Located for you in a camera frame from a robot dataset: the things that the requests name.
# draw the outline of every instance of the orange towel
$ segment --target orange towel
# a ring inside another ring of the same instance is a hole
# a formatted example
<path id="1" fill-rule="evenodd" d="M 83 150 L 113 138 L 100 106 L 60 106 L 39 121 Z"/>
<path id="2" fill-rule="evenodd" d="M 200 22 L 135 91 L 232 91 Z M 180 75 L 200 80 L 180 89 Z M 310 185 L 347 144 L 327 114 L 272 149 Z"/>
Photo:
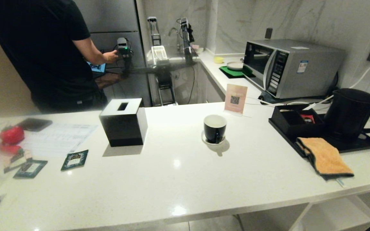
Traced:
<path id="1" fill-rule="evenodd" d="M 296 145 L 305 153 L 314 169 L 325 180 L 354 176 L 354 172 L 339 155 L 338 149 L 323 138 L 298 137 Z"/>

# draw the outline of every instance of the black mug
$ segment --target black mug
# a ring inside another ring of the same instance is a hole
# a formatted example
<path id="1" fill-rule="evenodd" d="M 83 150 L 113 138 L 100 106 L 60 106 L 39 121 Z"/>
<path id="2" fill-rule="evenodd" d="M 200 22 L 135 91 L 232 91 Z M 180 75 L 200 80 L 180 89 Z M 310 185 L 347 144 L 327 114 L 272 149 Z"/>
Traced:
<path id="1" fill-rule="evenodd" d="M 204 119 L 204 132 L 208 143 L 218 144 L 225 136 L 226 120 L 220 115 L 209 115 Z"/>
<path id="2" fill-rule="evenodd" d="M 343 88 L 333 92 L 332 105 L 325 115 L 329 135 L 338 139 L 355 140 L 370 117 L 370 94 L 357 89 Z"/>

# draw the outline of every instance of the yellow cup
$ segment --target yellow cup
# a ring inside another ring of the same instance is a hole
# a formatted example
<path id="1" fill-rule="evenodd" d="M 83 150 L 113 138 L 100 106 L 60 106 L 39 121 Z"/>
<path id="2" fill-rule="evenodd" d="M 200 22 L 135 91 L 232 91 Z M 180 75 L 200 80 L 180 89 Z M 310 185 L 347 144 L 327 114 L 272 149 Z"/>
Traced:
<path id="1" fill-rule="evenodd" d="M 217 64 L 221 64 L 224 62 L 224 58 L 223 57 L 213 57 L 213 62 L 214 63 L 217 63 Z"/>

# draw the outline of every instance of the microwave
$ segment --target microwave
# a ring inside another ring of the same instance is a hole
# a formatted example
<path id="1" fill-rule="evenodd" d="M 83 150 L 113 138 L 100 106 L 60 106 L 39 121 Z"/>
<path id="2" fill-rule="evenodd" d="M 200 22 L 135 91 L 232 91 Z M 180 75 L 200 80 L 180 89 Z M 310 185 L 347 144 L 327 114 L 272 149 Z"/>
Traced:
<path id="1" fill-rule="evenodd" d="M 246 44 L 242 73 L 274 98 L 326 96 L 345 51 L 289 39 Z"/>

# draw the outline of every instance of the microwave control panel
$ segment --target microwave control panel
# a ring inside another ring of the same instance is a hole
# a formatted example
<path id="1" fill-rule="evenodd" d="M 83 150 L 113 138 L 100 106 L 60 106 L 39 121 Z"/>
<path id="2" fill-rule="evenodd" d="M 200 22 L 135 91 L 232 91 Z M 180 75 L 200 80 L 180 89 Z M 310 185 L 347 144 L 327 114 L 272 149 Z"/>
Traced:
<path id="1" fill-rule="evenodd" d="M 276 90 L 278 89 L 278 85 L 281 82 L 282 74 L 284 73 L 284 68 L 286 61 L 288 60 L 288 53 L 283 51 L 276 52 L 275 62 L 272 68 L 272 74 L 270 76 L 270 82 L 268 86 L 268 91 L 274 95 L 276 95 Z"/>

